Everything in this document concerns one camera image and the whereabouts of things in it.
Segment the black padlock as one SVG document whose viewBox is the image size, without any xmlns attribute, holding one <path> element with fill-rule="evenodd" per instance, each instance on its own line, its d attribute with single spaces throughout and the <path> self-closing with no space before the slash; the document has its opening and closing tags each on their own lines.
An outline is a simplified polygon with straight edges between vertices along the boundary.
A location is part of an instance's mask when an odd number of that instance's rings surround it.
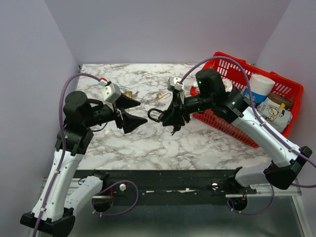
<svg viewBox="0 0 316 237">
<path fill-rule="evenodd" d="M 166 113 L 166 110 L 160 110 L 158 108 L 151 108 L 147 112 L 147 116 L 150 120 L 154 122 L 163 123 L 163 118 Z"/>
</svg>

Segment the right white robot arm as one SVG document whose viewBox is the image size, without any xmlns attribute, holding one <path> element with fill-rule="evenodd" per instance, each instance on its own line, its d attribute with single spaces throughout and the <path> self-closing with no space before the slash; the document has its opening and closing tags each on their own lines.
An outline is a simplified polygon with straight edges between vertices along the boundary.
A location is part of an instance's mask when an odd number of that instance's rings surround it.
<svg viewBox="0 0 316 237">
<path fill-rule="evenodd" d="M 227 181 L 228 190 L 237 194 L 247 186 L 264 183 L 270 183 L 281 190 L 288 189 L 311 156 L 312 150 L 288 141 L 253 111 L 250 101 L 236 88 L 227 92 L 217 71 L 201 70 L 196 73 L 196 80 L 199 94 L 185 97 L 181 90 L 176 89 L 178 81 L 169 79 L 168 90 L 173 95 L 170 105 L 158 118 L 162 125 L 172 126 L 176 132 L 190 121 L 191 114 L 211 110 L 217 117 L 246 133 L 271 158 L 267 164 L 237 168 Z"/>
</svg>

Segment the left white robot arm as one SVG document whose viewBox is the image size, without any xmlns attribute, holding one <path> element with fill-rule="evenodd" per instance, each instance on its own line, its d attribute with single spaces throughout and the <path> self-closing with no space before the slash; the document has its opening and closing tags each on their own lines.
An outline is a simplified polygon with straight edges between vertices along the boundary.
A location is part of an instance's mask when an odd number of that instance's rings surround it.
<svg viewBox="0 0 316 237">
<path fill-rule="evenodd" d="M 114 121 L 117 128 L 130 133 L 147 119 L 133 116 L 126 109 L 141 103 L 117 92 L 107 102 L 89 99 L 82 91 L 66 96 L 62 128 L 57 135 L 53 165 L 44 190 L 32 211 L 24 213 L 20 223 L 50 234 L 66 237 L 70 234 L 77 214 L 95 194 L 109 191 L 108 175 L 94 173 L 71 195 L 68 190 L 73 176 L 94 136 L 92 127 Z"/>
</svg>

